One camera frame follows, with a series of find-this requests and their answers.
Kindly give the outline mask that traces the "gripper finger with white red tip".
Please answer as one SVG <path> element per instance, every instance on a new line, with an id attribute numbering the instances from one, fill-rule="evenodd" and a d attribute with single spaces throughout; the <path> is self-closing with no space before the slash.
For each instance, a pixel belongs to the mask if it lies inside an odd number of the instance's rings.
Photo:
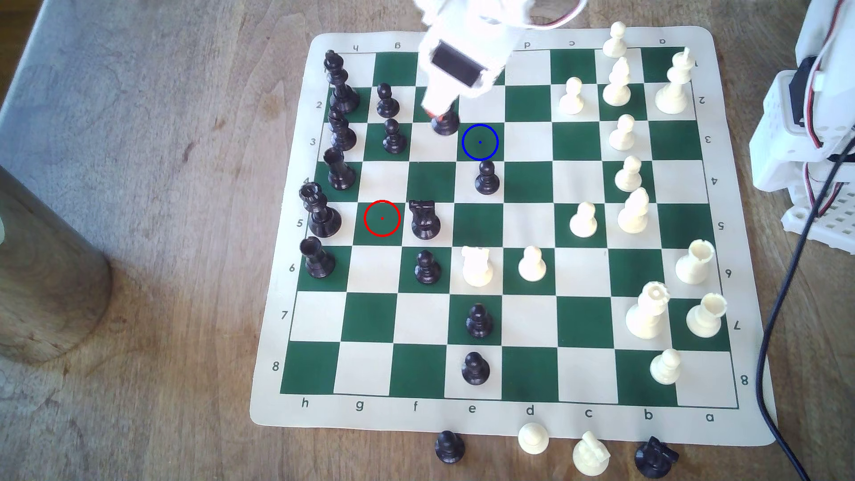
<path id="1" fill-rule="evenodd" d="M 459 97 L 463 85 L 454 79 L 431 79 L 422 99 L 423 110 L 431 117 L 444 115 Z"/>

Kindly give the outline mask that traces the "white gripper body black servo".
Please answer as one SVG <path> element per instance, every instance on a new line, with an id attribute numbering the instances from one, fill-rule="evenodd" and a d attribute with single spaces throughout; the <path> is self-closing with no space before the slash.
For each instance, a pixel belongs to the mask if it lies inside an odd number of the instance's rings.
<path id="1" fill-rule="evenodd" d="M 507 26 L 433 26 L 420 44 L 428 79 L 451 81 L 456 94 L 480 95 L 496 82 L 520 40 Z"/>

